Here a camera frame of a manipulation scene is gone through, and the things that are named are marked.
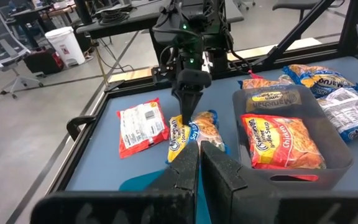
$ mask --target blue tabletop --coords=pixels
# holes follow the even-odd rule
[[[314,63],[341,72],[350,81],[358,83],[358,60],[352,57]],[[277,79],[281,70],[259,73],[268,79]],[[247,76],[215,80],[204,90],[196,112],[214,109],[218,113],[219,132],[231,148],[231,156],[239,158],[237,130],[232,106],[232,94],[239,89],[237,80]],[[119,119],[116,111],[124,110],[159,97],[166,121],[179,113],[179,105],[170,90],[151,91],[123,96],[108,101],[107,107],[89,140],[87,148],[73,174],[67,190],[118,190],[125,181],[164,169],[167,165],[168,142],[162,142],[126,159],[120,159]],[[358,138],[349,144],[354,156],[353,166],[337,183],[334,190],[358,190]]]

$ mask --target red bag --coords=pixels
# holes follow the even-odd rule
[[[169,138],[160,100],[150,100],[141,105],[118,111],[121,120],[119,157],[129,157]]]

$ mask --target gray plastic bin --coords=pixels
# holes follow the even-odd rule
[[[255,102],[252,97],[261,93],[282,93],[282,99]],[[346,173],[353,163],[353,156],[329,122],[324,111],[310,90],[301,85],[271,86],[239,90],[233,94],[234,112],[237,121],[239,157],[241,162],[273,185],[283,189],[312,190],[331,189]],[[301,118],[324,157],[326,169],[253,169],[250,162],[249,142],[241,121],[241,115],[267,114]],[[318,180],[304,181],[293,178],[294,175],[315,175]]]

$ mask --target black handle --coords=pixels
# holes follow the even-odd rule
[[[67,122],[66,128],[73,140],[77,140],[78,135],[80,135],[81,129],[80,125],[82,124],[89,124],[93,121],[95,121],[96,116],[79,116],[76,118],[73,118]]]

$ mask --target white trash can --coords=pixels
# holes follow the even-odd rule
[[[76,64],[81,65],[85,62],[72,27],[62,27],[49,31],[45,34],[45,37],[62,58],[66,67]]]

